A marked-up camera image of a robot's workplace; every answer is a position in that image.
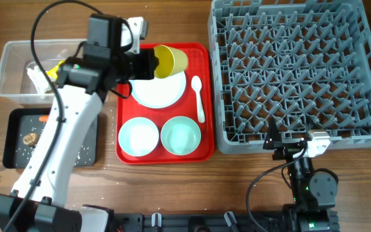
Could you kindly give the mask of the orange carrot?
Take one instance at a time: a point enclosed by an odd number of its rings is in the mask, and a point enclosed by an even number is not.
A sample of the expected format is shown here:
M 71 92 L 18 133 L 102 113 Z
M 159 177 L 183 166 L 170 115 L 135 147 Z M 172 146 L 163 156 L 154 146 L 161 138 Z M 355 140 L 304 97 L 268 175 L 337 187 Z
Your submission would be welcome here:
M 48 122 L 48 115 L 42 115 L 39 117 L 40 122 Z

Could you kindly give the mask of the large white tissue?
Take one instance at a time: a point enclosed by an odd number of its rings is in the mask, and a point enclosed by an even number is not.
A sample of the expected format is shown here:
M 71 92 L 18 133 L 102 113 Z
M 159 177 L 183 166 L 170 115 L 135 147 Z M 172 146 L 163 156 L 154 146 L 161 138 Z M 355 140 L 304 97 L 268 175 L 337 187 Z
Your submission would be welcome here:
M 37 93 L 45 94 L 52 90 L 51 86 L 45 79 L 44 74 L 42 73 L 38 66 L 34 66 L 33 68 L 27 68 L 26 72 L 30 80 L 33 82 L 33 85 L 35 86 Z

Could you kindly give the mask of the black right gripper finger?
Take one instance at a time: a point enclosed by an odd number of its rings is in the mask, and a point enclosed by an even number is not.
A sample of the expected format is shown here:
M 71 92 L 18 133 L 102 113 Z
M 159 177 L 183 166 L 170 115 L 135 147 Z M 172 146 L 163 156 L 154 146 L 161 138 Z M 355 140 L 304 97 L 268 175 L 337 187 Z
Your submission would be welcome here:
M 306 127 L 306 131 L 310 131 L 310 130 L 316 130 L 318 127 L 316 126 L 315 122 L 312 120 L 312 118 L 310 117 L 310 115 L 306 115 L 305 116 L 305 120 L 306 120 L 306 124 L 305 124 L 305 127 Z
M 274 117 L 269 120 L 269 129 L 263 143 L 264 150 L 276 150 L 282 147 L 281 135 Z

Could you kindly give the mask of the yellow sauce wrapper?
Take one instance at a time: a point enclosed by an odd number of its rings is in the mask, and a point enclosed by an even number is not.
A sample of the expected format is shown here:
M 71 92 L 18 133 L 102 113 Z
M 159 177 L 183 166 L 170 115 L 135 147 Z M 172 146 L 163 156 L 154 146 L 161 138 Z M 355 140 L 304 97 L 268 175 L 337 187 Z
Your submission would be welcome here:
M 52 69 L 50 69 L 49 71 L 46 71 L 46 74 L 48 75 L 48 77 L 53 80 L 53 81 L 56 81 L 57 78 L 58 78 L 58 69 L 60 67 L 60 65 L 62 65 L 63 63 L 65 62 L 65 60 L 61 60 L 57 65 L 55 65 Z

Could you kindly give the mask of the light blue bowl with scrap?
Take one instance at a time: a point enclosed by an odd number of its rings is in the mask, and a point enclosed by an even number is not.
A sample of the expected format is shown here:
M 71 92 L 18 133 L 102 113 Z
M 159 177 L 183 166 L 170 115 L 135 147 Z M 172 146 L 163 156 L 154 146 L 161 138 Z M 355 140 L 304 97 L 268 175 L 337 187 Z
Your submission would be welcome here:
M 176 156 L 189 155 L 194 152 L 201 138 L 202 134 L 197 123 L 185 116 L 169 119 L 160 132 L 163 147 Z

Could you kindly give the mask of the brown food scrap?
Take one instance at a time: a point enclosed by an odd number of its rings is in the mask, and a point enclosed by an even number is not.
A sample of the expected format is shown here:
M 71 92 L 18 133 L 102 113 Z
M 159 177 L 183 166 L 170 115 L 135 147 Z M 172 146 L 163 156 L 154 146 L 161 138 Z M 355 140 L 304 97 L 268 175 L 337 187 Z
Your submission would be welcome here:
M 37 133 L 29 133 L 23 137 L 23 144 L 29 147 L 34 147 L 39 140 Z

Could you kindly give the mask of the white rice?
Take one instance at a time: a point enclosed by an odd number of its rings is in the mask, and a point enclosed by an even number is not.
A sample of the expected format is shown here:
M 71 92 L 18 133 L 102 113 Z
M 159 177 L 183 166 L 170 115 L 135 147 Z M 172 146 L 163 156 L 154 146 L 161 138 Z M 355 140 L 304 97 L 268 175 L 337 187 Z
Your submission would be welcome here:
M 23 138 L 29 133 L 40 135 L 43 132 L 44 124 L 38 122 L 31 125 L 21 123 L 18 129 L 12 133 L 7 133 L 5 150 L 3 155 L 3 165 L 6 168 L 25 168 L 29 163 L 36 146 L 28 146 L 23 142 Z M 75 166 L 92 166 L 97 154 L 97 123 L 94 122 L 81 145 L 75 160 Z

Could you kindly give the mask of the yellow plastic cup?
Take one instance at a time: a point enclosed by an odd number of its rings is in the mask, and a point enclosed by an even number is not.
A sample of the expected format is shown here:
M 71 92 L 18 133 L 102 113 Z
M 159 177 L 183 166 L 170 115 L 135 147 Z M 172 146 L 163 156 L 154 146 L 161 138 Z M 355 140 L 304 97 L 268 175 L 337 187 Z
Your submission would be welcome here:
M 187 69 L 189 61 L 185 52 L 162 44 L 153 49 L 158 59 L 155 69 L 156 78 L 165 79 Z

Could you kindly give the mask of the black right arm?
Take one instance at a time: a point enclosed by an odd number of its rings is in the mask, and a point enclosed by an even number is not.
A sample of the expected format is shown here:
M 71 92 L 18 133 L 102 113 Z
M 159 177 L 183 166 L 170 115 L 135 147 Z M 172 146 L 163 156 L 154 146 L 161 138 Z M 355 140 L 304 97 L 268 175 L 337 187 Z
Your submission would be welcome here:
M 298 142 L 283 142 L 271 118 L 263 149 L 272 150 L 273 160 L 285 160 L 294 203 L 283 206 L 283 231 L 339 231 L 336 205 L 338 176 L 326 168 L 316 169 L 312 159 L 330 145 L 327 131 L 306 118 L 306 135 Z

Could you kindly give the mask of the light blue rice bowl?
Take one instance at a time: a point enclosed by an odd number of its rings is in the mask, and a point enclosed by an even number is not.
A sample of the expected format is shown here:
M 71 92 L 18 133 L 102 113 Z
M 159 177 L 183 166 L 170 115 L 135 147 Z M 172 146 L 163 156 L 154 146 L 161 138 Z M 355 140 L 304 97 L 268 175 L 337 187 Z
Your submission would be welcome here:
M 135 117 L 121 126 L 118 144 L 128 155 L 143 157 L 156 148 L 159 136 L 159 130 L 153 121 L 145 117 Z

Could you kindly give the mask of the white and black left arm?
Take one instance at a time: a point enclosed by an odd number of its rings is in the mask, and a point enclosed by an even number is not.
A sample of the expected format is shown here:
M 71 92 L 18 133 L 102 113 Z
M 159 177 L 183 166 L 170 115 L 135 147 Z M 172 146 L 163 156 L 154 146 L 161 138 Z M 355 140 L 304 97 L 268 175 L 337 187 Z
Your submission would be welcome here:
M 34 154 L 10 194 L 0 194 L 3 231 L 108 230 L 112 210 L 66 209 L 68 184 L 107 93 L 118 84 L 154 77 L 158 59 L 152 49 L 140 49 L 147 31 L 142 17 L 90 17 L 88 39 L 58 69 L 55 97 Z

